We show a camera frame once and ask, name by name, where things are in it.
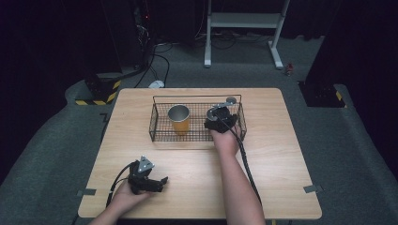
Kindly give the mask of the black yellow striped base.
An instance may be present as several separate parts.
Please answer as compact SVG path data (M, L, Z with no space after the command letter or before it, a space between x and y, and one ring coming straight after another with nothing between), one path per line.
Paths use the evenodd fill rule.
M308 107L345 108L341 93L332 86L299 82L298 87Z
M120 80L102 79L98 75L86 77L85 88L75 98L75 103L80 106L111 104L120 84Z

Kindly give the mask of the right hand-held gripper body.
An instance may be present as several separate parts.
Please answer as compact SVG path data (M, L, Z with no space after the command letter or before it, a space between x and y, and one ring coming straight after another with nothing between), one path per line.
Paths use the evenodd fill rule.
M206 118L204 123L205 128L215 130L219 133L224 133L225 131L230 130L237 121L237 115L230 113L230 106L233 106L233 104L229 104L227 102L214 105L212 108L220 108L219 119L217 121L209 121Z

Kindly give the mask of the person's left hand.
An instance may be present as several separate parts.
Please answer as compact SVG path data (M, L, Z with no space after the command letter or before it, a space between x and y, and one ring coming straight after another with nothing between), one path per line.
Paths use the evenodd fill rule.
M106 209L119 218L131 211L139 203L150 198L152 195L152 192L147 191L134 194L130 189L130 184L127 181L123 181Z

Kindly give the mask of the white metal stand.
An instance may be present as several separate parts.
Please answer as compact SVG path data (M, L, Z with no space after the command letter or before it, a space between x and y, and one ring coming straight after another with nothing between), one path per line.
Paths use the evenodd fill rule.
M268 47L277 69L283 69L283 62L277 50L277 44L283 29L290 0L284 0L280 13L233 13L213 12L212 0L207 0L207 32L204 54L204 67L211 67L211 29L212 28L258 28L274 29L273 40Z

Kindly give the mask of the black wire basket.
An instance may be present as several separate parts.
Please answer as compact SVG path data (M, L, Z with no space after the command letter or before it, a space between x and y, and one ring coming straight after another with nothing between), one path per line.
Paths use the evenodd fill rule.
M149 124L149 135L153 142L211 142L212 137L204 123L207 111L214 105L226 102L228 97L237 99L237 103L229 107L231 114L237 115L234 127L240 128L240 139L243 141L247 133L242 95L193 95L193 96L154 96ZM168 118L168 110L177 104L190 109L190 130L186 135L177 135Z

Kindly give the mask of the person's right hand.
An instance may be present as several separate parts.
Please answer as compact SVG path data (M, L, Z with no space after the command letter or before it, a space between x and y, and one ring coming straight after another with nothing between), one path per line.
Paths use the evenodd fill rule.
M237 154L239 150L237 138L240 137L240 133L239 127L233 127L224 133L219 133L215 130L210 131L214 146L220 157L234 157Z

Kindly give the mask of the dark equipment rack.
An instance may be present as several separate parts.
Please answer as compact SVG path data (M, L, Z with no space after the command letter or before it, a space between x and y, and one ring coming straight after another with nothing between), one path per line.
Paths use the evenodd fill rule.
M154 24L151 18L150 0L129 0L132 17L135 23L135 39L138 44L139 69L146 68L149 57L154 52Z

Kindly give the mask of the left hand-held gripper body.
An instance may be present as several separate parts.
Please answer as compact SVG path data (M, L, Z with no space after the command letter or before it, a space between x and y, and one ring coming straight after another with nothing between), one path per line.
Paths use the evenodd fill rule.
M141 156L140 159L131 163L128 183L133 194L137 195L141 191L156 192L158 190L158 183L148 178L153 168L154 164L145 156Z

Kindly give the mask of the orange cup with steel inside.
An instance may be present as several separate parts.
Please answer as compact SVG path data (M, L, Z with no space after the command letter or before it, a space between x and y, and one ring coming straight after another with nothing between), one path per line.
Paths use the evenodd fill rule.
M172 106L168 110L174 132L177 135L186 135L190 130L190 109L182 104Z

